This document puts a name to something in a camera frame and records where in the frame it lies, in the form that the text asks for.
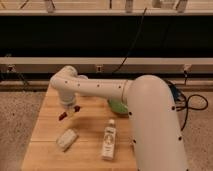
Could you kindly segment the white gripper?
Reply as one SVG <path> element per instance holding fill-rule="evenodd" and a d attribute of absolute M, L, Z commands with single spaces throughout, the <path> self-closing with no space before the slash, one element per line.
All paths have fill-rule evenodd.
<path fill-rule="evenodd" d="M 74 93 L 60 93 L 59 94 L 59 98 L 60 98 L 60 103 L 61 105 L 67 109 L 67 108 L 71 108 L 76 104 L 76 96 Z M 79 112 L 80 111 L 80 106 L 76 105 L 74 107 L 74 112 Z M 64 118 L 67 117 L 67 113 L 64 112 L 59 116 L 59 121 L 63 120 Z"/>

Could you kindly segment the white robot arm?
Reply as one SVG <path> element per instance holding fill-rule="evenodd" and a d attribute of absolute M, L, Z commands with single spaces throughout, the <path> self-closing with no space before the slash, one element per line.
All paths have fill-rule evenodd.
<path fill-rule="evenodd" d="M 138 171 L 189 171 L 175 101 L 163 79 L 83 79 L 74 67 L 65 66 L 51 77 L 50 85 L 65 106 L 75 103 L 77 93 L 124 103 Z"/>

